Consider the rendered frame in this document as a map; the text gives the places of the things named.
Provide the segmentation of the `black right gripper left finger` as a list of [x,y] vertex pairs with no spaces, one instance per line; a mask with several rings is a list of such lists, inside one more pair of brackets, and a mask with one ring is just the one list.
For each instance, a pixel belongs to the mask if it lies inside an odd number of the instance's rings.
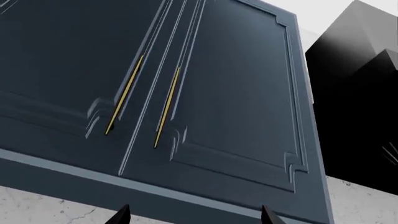
[[123,206],[116,214],[106,221],[105,224],[130,224],[129,205]]

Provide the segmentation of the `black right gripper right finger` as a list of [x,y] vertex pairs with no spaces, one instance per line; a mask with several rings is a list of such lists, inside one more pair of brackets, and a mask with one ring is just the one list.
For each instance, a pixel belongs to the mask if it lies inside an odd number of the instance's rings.
[[284,221],[281,220],[271,209],[263,205],[262,224],[284,224]]

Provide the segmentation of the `dark blue panelled cabinet door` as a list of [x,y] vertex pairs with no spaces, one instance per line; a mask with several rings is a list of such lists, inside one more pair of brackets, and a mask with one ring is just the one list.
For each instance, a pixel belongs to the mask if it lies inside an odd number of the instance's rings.
[[[293,192],[306,171],[293,14],[260,0],[189,1],[119,173],[207,195],[256,186]],[[167,119],[154,149],[171,82]]]
[[0,149],[116,175],[182,3],[0,0]]

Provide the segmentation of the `black range hood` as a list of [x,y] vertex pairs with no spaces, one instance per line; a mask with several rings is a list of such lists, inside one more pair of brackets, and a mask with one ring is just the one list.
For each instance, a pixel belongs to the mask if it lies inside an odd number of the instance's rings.
[[398,17],[353,0],[306,51],[326,174],[398,194]]

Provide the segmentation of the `dark blue wall cabinet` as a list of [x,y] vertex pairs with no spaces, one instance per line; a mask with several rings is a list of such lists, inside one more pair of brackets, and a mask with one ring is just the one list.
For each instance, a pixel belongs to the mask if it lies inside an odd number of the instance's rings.
[[119,171],[128,158],[134,136],[139,130],[143,109],[150,99],[153,82],[162,70],[170,46],[174,43],[176,30],[192,19],[192,10],[187,7],[189,1],[197,0],[183,0],[178,9],[178,16],[167,37],[160,62],[145,94],[144,104],[116,175],[0,149],[0,185],[112,210],[128,204],[131,206],[132,214],[174,224],[261,224],[259,218],[262,216],[263,205],[288,224],[332,224],[330,197],[298,24],[303,74],[297,78],[297,87],[302,122],[302,145],[307,169],[295,172],[293,192],[272,188],[261,189],[256,186],[225,192],[225,186],[221,186],[207,195],[198,195],[120,175]]

